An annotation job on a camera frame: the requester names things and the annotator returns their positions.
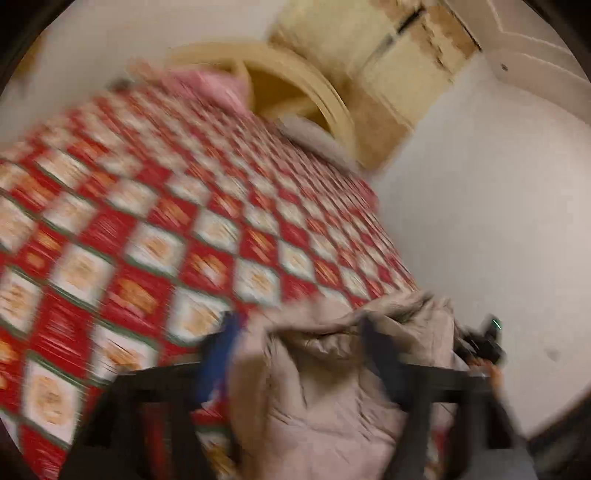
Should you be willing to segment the cream arched wooden headboard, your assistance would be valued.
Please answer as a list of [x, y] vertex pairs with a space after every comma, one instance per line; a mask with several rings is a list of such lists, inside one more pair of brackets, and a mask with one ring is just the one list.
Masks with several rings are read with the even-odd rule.
[[349, 154], [358, 154], [355, 124], [342, 97], [321, 71], [290, 50], [253, 40], [198, 42], [170, 50], [164, 64], [228, 69], [245, 82], [256, 115], [317, 119]]

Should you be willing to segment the beige quilted puffer jacket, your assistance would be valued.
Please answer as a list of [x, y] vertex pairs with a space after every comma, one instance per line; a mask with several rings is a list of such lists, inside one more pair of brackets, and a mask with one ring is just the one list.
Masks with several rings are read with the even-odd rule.
[[253, 310], [228, 367], [228, 417], [243, 479], [379, 479], [405, 413], [370, 371], [359, 336], [376, 320], [403, 360], [453, 365], [450, 301], [398, 292], [358, 310], [317, 294]]

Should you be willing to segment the striped pillow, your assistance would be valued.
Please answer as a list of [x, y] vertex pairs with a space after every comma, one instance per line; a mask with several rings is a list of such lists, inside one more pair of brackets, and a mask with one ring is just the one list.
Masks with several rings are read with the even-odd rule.
[[276, 120], [276, 127], [287, 139], [322, 156], [335, 167], [351, 173], [359, 172], [355, 156], [313, 121], [301, 116], [284, 115]]

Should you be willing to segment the pink floral blanket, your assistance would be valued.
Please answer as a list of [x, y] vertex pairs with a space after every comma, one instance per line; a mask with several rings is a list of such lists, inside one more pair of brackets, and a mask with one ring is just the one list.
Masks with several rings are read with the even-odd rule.
[[186, 100], [207, 100], [225, 111], [249, 115], [249, 86], [245, 80], [207, 67], [157, 68], [139, 60], [127, 68], [137, 80], [162, 87]]

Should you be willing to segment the red teddy bear patchwork bedspread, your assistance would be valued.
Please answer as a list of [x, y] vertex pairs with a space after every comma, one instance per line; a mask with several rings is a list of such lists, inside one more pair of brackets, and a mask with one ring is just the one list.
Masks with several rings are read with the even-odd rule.
[[263, 120], [134, 87], [1, 150], [1, 419], [43, 479], [117, 373], [223, 312], [414, 286], [372, 189]]

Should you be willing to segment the white ceiling cornice moulding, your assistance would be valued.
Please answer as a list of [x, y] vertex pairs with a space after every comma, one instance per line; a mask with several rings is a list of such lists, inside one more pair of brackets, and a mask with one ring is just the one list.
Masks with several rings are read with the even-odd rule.
[[497, 78], [590, 122], [590, 80], [558, 33], [523, 1], [449, 1]]

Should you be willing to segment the beige patterned curtain behind headboard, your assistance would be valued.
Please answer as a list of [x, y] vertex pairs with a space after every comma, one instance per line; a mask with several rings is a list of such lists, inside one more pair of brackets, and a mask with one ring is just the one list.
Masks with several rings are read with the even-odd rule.
[[290, 1], [270, 42], [339, 92], [369, 172], [391, 161], [479, 50], [443, 1]]

